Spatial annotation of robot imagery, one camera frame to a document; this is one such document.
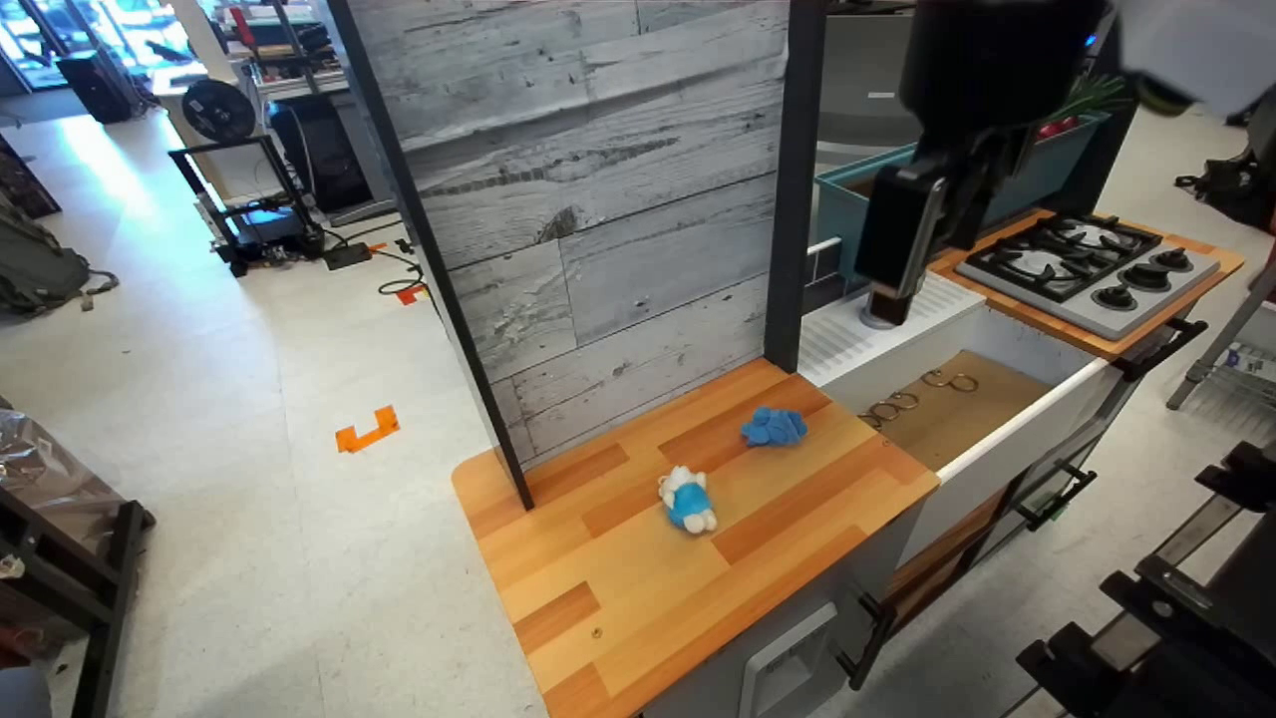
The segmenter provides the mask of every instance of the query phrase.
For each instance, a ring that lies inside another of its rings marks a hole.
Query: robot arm
[[[1271,0],[1119,0],[1119,12],[1123,64],[1207,109],[1236,112],[1276,81]],[[879,174],[859,257],[879,318],[904,323],[929,257],[979,238],[998,185],[1064,104],[1099,19],[1105,0],[919,0],[903,104],[925,136],[904,169]]]

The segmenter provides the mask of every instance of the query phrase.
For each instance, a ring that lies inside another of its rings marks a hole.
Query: small white object
[[[717,515],[710,505],[710,477],[702,471],[689,468],[674,468],[664,487],[657,487],[670,517],[686,529],[686,533],[710,533],[717,529]]]

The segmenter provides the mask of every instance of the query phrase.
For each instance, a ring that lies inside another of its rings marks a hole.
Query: concrete floor
[[[69,117],[85,117],[80,94],[69,88],[49,88],[49,92],[31,92],[31,94],[6,94],[0,98],[6,126],[49,124],[49,118],[69,118]]]
[[[0,323],[0,394],[161,517],[116,714],[541,714],[446,484],[491,439],[430,307],[374,296],[403,269],[297,262],[236,283],[164,156],[164,117],[31,124],[12,145],[64,203],[51,230],[123,278],[88,314]],[[1263,235],[1171,187],[1239,145],[1201,117],[1142,118],[1105,213],[1255,269]],[[1246,274],[1201,303],[1214,327]],[[1030,685],[1013,666],[1026,641],[1099,626],[1098,584],[1203,500],[1194,473],[1236,439],[1271,439],[1254,390],[1203,386],[1166,412],[1201,347],[1142,386],[1094,460],[1105,477],[1064,517],[951,592],[831,714],[1001,714]],[[331,436],[370,428],[384,401],[403,432],[341,455]]]

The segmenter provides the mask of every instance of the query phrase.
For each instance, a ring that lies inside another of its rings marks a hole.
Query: drawer handle
[[[1143,378],[1153,367],[1159,367],[1166,358],[1171,358],[1182,347],[1187,347],[1195,334],[1207,330],[1207,323],[1187,323],[1187,318],[1170,318],[1166,327],[1171,327],[1171,339],[1159,343],[1153,356],[1115,358],[1115,367],[1119,367],[1130,378]]]
[[[847,649],[839,649],[839,666],[847,669],[848,689],[866,685],[866,679],[871,679],[871,669],[895,632],[895,605],[879,601],[872,594],[860,594],[860,610],[872,618],[872,633],[871,633],[860,658],[848,658]]]
[[[1069,484],[1042,500],[1037,505],[1016,504],[1016,515],[1026,517],[1030,529],[1042,529],[1049,517],[1057,517],[1094,477],[1099,477],[1098,471],[1078,471],[1078,468],[1062,468],[1069,471]]]

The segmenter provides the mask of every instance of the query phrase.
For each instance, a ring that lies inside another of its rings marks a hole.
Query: butcher block counter
[[[796,448],[745,448],[758,405],[804,419]],[[710,473],[717,529],[670,525],[657,477]],[[745,362],[529,471],[455,471],[496,592],[552,714],[640,714],[939,487],[932,471],[802,375]]]

